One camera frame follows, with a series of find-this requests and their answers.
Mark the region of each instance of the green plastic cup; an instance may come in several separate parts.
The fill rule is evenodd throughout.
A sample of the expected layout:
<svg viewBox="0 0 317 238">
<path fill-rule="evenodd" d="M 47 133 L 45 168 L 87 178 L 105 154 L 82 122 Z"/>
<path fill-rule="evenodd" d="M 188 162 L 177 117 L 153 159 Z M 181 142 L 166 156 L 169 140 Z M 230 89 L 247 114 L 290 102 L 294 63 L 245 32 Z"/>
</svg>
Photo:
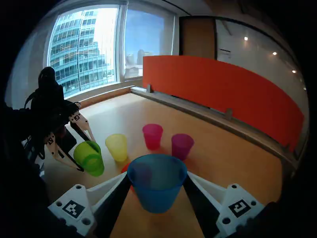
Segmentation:
<svg viewBox="0 0 317 238">
<path fill-rule="evenodd" d="M 102 175 L 105 170 L 101 149 L 94 141 L 84 141 L 80 143 L 75 148 L 74 159 L 92 176 L 98 177 Z"/>
</svg>

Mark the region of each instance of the window sill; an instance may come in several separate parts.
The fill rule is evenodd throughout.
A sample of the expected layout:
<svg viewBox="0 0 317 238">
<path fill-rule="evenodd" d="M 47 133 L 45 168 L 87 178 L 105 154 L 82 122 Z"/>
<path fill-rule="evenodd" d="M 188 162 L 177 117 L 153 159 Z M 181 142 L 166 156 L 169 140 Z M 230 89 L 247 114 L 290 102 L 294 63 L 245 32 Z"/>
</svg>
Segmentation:
<svg viewBox="0 0 317 238">
<path fill-rule="evenodd" d="M 109 91 L 113 91 L 119 88 L 124 88 L 124 87 L 129 87 L 129 86 L 138 86 L 138 87 L 142 87 L 142 77 L 137 78 L 137 79 L 131 79 L 128 81 L 124 81 L 124 82 L 115 82 L 115 83 L 111 83 L 111 84 L 107 84 L 101 87 L 97 87 L 91 90 L 87 90 L 87 91 L 83 91 L 83 92 L 79 92 L 75 95 L 71 95 L 69 97 L 66 97 L 66 100 L 69 100 L 71 102 L 80 102 L 83 100 L 86 100 L 88 98 L 94 97 L 96 95 L 99 94 L 103 94 L 105 92 L 109 92 Z"/>
</svg>

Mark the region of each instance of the blue plastic cup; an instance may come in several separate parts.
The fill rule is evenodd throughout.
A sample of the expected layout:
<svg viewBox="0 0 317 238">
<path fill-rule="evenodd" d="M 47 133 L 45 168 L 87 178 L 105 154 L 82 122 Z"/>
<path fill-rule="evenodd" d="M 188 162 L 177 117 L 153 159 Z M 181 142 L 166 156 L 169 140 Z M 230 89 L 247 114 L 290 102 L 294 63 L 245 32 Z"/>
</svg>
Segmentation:
<svg viewBox="0 0 317 238">
<path fill-rule="evenodd" d="M 187 176 L 185 164 L 164 154 L 138 157 L 128 167 L 128 177 L 142 207 L 164 213 L 173 205 Z"/>
</svg>

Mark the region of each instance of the plastic cup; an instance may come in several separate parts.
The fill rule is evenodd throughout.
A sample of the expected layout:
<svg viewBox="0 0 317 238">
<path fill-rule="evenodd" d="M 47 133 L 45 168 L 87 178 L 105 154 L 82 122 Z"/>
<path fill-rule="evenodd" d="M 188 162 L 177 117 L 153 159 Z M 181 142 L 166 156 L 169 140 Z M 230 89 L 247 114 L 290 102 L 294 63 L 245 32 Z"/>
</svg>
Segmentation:
<svg viewBox="0 0 317 238">
<path fill-rule="evenodd" d="M 115 161 L 122 162 L 128 157 L 126 136 L 123 134 L 113 134 L 107 137 L 106 146 Z"/>
<path fill-rule="evenodd" d="M 172 156 L 185 160 L 192 146 L 194 139 L 187 134 L 176 134 L 172 137 Z"/>
<path fill-rule="evenodd" d="M 149 150 L 160 148 L 163 128 L 158 124 L 147 124 L 142 129 L 146 147 Z"/>
<path fill-rule="evenodd" d="M 173 205 L 187 176 L 187 168 L 170 155 L 138 157 L 128 167 L 128 177 L 142 207 L 151 213 L 164 213 Z"/>
<path fill-rule="evenodd" d="M 74 150 L 74 160 L 92 176 L 103 174 L 105 167 L 99 145 L 94 141 L 84 141 Z"/>
</svg>

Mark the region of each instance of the sky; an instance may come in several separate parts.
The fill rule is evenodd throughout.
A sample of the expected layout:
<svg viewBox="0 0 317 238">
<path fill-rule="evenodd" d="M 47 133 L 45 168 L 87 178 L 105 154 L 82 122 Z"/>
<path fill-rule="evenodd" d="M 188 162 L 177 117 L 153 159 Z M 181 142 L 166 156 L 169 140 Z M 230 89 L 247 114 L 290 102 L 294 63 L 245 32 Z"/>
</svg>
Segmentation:
<svg viewBox="0 0 317 238">
<path fill-rule="evenodd" d="M 128 10 L 125 34 L 126 55 L 134 54 L 135 63 L 139 50 L 159 55 L 160 36 L 163 30 L 164 19 L 162 17 L 141 11 Z"/>
</svg>

